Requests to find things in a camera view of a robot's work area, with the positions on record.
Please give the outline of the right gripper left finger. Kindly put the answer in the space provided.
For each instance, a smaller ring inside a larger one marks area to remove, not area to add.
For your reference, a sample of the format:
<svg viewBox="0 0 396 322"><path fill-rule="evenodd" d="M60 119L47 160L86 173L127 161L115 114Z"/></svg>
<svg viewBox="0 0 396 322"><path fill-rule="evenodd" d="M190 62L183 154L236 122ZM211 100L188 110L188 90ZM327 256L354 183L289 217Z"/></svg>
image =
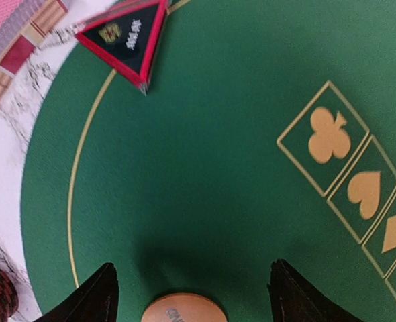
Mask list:
<svg viewBox="0 0 396 322"><path fill-rule="evenodd" d="M116 322L119 282L114 264L105 263L68 298L38 318L40 322Z"/></svg>

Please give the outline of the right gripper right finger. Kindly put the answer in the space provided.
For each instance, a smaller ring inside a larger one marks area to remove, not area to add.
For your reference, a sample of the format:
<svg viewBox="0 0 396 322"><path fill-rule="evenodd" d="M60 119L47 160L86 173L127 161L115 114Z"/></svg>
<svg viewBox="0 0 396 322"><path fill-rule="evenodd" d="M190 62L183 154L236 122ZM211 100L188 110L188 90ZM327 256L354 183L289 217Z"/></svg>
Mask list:
<svg viewBox="0 0 396 322"><path fill-rule="evenodd" d="M361 322L323 295L284 259L271 264L267 289L274 321Z"/></svg>

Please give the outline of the orange big blind button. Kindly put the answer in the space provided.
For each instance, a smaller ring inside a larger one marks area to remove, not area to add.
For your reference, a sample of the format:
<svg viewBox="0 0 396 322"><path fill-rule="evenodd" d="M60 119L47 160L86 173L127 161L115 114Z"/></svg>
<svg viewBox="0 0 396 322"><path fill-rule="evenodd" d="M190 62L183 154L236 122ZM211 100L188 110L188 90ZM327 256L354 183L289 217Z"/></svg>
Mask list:
<svg viewBox="0 0 396 322"><path fill-rule="evenodd" d="M193 293L173 293L151 303L142 322L227 322L219 305L207 297Z"/></svg>

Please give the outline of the triangular black red dealer button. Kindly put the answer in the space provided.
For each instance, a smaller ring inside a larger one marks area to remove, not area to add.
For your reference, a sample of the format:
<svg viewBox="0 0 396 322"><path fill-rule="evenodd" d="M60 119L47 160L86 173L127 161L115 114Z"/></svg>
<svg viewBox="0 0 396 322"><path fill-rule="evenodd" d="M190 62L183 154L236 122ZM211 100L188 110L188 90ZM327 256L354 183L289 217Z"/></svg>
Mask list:
<svg viewBox="0 0 396 322"><path fill-rule="evenodd" d="M169 3L121 1L76 24L75 38L146 94Z"/></svg>

